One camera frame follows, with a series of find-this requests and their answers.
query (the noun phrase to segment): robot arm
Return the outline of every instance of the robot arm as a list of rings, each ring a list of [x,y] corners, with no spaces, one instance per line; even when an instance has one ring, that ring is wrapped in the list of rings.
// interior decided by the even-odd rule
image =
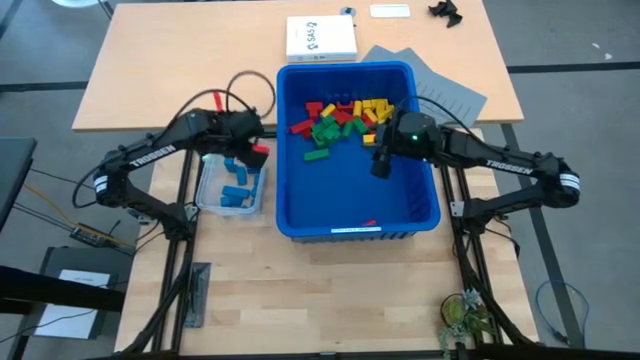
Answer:
[[[396,117],[376,133],[378,148],[371,169],[375,176],[388,177],[391,158],[397,155],[427,160],[435,166],[483,166],[538,180],[529,188],[494,199],[452,203],[454,216],[462,217],[468,230],[482,233],[495,216],[542,205],[567,208],[580,199],[580,178],[564,159],[552,153],[531,154],[488,145],[473,134],[437,126],[432,117],[422,113],[399,112]]]
[[[129,207],[160,221],[167,239],[188,240],[193,236],[183,205],[164,202],[141,191],[129,181],[129,173],[178,150],[195,150],[200,156],[222,154],[235,157],[247,167],[260,168],[269,149],[250,140],[264,128],[254,111],[215,112],[193,109],[158,134],[148,134],[130,146],[106,154],[95,172],[96,201],[116,208]]]

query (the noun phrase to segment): blue plastic bin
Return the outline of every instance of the blue plastic bin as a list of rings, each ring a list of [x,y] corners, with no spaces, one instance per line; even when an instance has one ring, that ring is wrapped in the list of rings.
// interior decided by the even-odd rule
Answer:
[[[328,159],[305,162],[313,141],[288,128],[307,119],[305,103],[415,95],[402,62],[289,65],[278,73],[276,222],[296,242],[403,239],[438,225],[440,209],[429,163],[394,157],[391,176],[371,175],[372,150],[356,131],[329,146]],[[417,101],[409,104],[417,111]],[[375,220],[376,226],[365,227]]]

